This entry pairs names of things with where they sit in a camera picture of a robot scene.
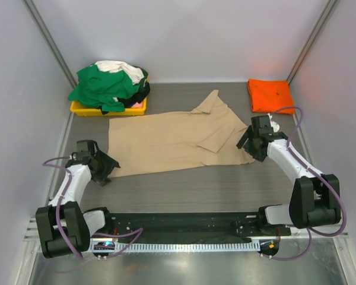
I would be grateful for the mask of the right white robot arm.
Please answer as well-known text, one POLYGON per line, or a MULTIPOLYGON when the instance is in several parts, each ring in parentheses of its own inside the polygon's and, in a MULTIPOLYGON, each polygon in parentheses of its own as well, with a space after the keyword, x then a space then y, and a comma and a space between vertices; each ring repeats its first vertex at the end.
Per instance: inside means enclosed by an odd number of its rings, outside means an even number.
POLYGON ((270 116, 252 117, 237 148, 242 148, 259 162, 267 158, 273 160, 293 185, 288 204, 259 208, 260 217, 255 221, 259 233, 269 235, 277 225, 314 229, 341 221, 339 179, 313 167, 283 132, 274 131, 270 116))

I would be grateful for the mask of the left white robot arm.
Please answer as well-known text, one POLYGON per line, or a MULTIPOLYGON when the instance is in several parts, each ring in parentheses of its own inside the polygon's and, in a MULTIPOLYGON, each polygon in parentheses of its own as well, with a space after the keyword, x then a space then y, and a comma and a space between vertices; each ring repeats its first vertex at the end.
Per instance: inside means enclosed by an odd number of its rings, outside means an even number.
POLYGON ((100 186, 110 182, 109 176, 120 164, 101 151, 96 141, 81 140, 64 167, 47 160, 43 166, 55 167, 65 172, 63 182, 47 206, 37 209, 35 214, 42 254, 45 258, 56 258, 82 253, 90 246, 94 234, 105 238, 114 230, 109 211, 102 207, 83 213, 80 202, 89 182, 100 186))

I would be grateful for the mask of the beige t shirt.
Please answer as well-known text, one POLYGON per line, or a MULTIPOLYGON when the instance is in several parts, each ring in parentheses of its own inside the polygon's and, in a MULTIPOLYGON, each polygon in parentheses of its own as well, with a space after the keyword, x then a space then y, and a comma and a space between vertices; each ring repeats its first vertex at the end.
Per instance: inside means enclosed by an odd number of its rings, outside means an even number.
POLYGON ((110 119, 108 155, 120 164, 110 177, 252 163, 237 148, 247 126, 218 93, 190 112, 110 119))

